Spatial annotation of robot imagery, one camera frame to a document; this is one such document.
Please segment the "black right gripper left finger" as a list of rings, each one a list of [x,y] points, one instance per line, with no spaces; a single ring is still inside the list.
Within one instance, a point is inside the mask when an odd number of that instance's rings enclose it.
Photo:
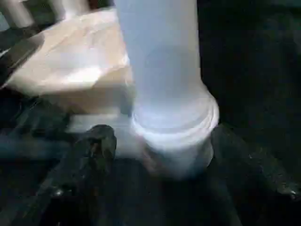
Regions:
[[[108,125],[78,134],[34,196],[17,211],[11,226],[95,226],[117,138]]]

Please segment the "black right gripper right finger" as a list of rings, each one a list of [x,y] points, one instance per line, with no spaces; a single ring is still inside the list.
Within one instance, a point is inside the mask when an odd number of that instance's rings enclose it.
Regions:
[[[211,134],[219,175],[244,226],[299,226],[301,182],[264,148],[219,125]]]

